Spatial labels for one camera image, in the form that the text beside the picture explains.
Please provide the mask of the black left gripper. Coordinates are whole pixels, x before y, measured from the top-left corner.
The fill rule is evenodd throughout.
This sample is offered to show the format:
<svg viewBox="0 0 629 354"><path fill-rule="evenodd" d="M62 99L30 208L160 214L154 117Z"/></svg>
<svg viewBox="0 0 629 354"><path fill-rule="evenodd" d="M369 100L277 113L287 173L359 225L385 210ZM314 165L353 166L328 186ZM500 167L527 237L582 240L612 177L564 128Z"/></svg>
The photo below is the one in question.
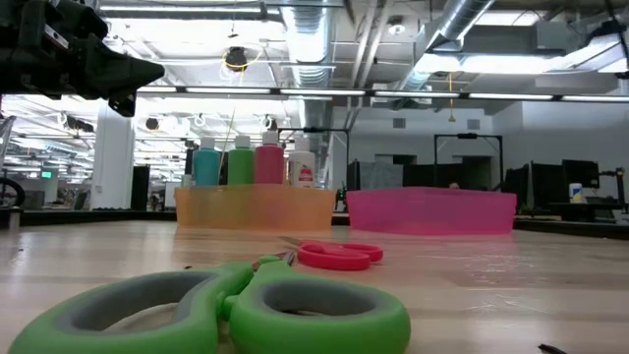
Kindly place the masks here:
<svg viewBox="0 0 629 354"><path fill-rule="evenodd" d="M123 117L136 114L136 90L165 74L163 66L111 50L107 25L83 1L28 1L27 52L33 88L49 96L93 89Z"/></svg>

